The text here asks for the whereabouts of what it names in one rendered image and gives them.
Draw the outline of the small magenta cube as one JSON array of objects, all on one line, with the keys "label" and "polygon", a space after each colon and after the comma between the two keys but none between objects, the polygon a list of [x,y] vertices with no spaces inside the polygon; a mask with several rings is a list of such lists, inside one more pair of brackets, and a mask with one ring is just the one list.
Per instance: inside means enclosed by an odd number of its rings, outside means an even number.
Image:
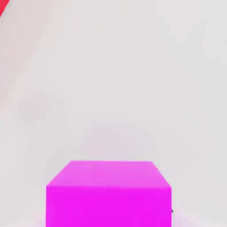
[{"label": "small magenta cube", "polygon": [[46,187],[46,227],[172,227],[172,189],[151,161],[71,161]]}]

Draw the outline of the large red box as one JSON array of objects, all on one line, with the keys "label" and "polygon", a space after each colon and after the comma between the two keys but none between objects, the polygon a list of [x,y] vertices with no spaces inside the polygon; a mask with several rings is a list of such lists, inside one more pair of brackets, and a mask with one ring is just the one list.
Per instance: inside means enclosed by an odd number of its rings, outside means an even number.
[{"label": "large red box", "polygon": [[10,0],[0,0],[0,17],[3,14]]}]

